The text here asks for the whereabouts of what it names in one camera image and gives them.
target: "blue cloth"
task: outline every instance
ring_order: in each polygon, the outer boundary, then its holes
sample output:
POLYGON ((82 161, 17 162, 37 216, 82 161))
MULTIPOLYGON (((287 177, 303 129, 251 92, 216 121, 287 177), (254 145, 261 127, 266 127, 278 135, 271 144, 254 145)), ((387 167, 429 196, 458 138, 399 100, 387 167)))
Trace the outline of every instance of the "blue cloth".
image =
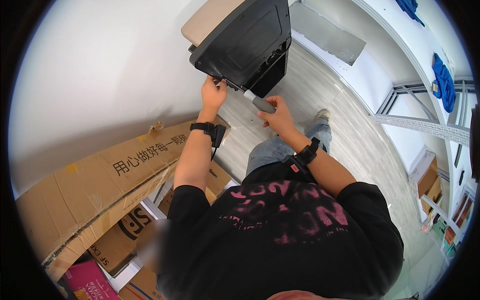
POLYGON ((412 18, 413 20, 417 20, 417 22, 419 22, 420 24, 423 25, 423 27, 425 27, 425 24, 415 14, 415 12, 417 11, 417 6, 418 6, 417 1, 415 1, 415 0, 396 0, 396 2, 400 6, 400 8, 410 16, 410 18, 412 18))
POLYGON ((433 64, 432 69, 433 72, 435 72, 435 77, 437 78, 433 81, 433 83, 438 85, 438 91, 434 91, 433 95, 439 99, 442 99, 446 112, 450 113, 453 110, 456 100, 455 85, 447 66, 444 65, 444 62, 436 53, 435 63, 433 64))
MULTIPOLYGON (((320 119, 307 130, 305 134, 309 139, 316 137, 320 143, 319 148, 325 146, 326 152, 330 153, 330 142, 332 141, 332 131, 327 120, 320 119)), ((248 156, 247 174, 253 170, 282 161, 285 156, 293 155, 293 149, 287 145, 279 136, 274 136, 264 142, 261 142, 250 152, 248 156)))

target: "gray tile floor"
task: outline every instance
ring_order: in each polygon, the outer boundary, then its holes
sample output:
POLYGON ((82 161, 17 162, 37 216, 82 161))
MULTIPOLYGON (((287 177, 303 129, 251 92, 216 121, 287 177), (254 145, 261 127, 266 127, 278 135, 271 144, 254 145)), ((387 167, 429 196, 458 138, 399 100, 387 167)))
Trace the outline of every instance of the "gray tile floor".
MULTIPOLYGON (((378 185, 391 204, 391 218, 405 244, 404 267, 414 266, 433 241, 419 231, 418 207, 408 189, 407 172, 382 127, 370 120, 361 103, 333 73, 296 43, 289 50, 287 74, 270 95, 283 96, 302 131, 318 110, 331 111, 331 155, 357 180, 378 185)), ((262 127, 256 111, 240 92, 229 89, 219 112, 232 130, 215 160, 237 181, 245 177, 250 151, 271 133, 262 127)))

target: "person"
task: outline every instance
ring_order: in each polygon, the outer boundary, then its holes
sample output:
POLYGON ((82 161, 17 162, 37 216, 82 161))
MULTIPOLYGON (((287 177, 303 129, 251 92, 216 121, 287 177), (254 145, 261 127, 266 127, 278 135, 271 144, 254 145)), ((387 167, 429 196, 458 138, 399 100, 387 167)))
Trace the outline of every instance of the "person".
MULTIPOLYGON (((207 76, 198 123, 213 122, 225 102, 227 85, 218 83, 207 76)), ((381 298, 403 263, 403 241, 382 193, 328 154, 328 110, 304 135, 282 97, 266 100, 276 112, 258 116, 276 135, 252 150, 242 184, 211 206, 204 193, 211 137, 191 131, 168 212, 189 235, 190 250, 183 268, 157 275, 157 289, 167 300, 381 298), (282 163, 313 137, 320 142, 307 174, 282 163)), ((178 245, 166 244, 166 252, 181 252, 178 245)))

